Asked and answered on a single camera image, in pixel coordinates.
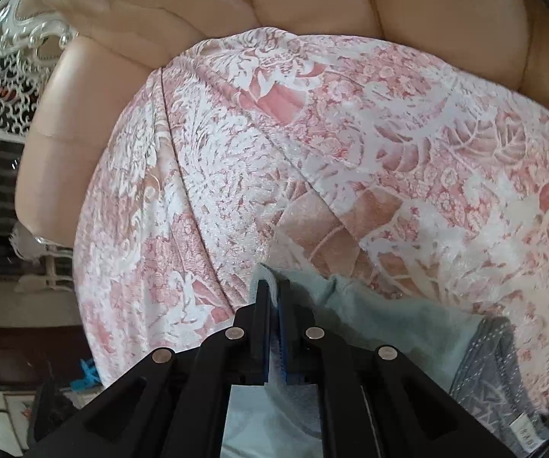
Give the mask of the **tufted peach leather sofa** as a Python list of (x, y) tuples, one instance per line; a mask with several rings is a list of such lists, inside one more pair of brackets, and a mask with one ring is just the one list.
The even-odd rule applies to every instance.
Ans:
[(549, 108), (549, 0), (10, 0), (0, 37), (57, 59), (16, 189), (38, 237), (75, 239), (113, 126), (148, 74), (206, 38), (271, 26), (379, 37), (431, 53)]

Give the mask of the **white carved lattice screen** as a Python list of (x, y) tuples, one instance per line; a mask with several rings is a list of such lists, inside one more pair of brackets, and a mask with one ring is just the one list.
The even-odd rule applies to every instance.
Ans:
[(0, 141), (25, 143), (51, 71), (21, 52), (0, 57)]

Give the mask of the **pink floral lace sofa cover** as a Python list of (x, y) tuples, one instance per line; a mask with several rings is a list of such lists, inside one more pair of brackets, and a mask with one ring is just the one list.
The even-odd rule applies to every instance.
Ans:
[(87, 189), (74, 273), (101, 380), (225, 327), (260, 263), (506, 316), (549, 410), (549, 111), (379, 39), (200, 42), (127, 104)]

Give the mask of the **light blue sweater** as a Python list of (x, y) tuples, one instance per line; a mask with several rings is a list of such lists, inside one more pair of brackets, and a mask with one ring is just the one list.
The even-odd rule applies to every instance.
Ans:
[[(387, 300), (365, 284), (334, 275), (258, 265), (259, 280), (287, 279), (315, 311), (320, 327), (349, 344), (375, 350), (390, 344), (406, 355), (457, 403), (519, 457), (549, 440), (549, 414), (540, 414), (520, 377), (512, 325), (507, 318), (466, 313), (430, 300)], [(271, 352), (263, 387), (231, 393), (222, 456), (319, 457), (317, 392), (286, 385), (280, 351)]]

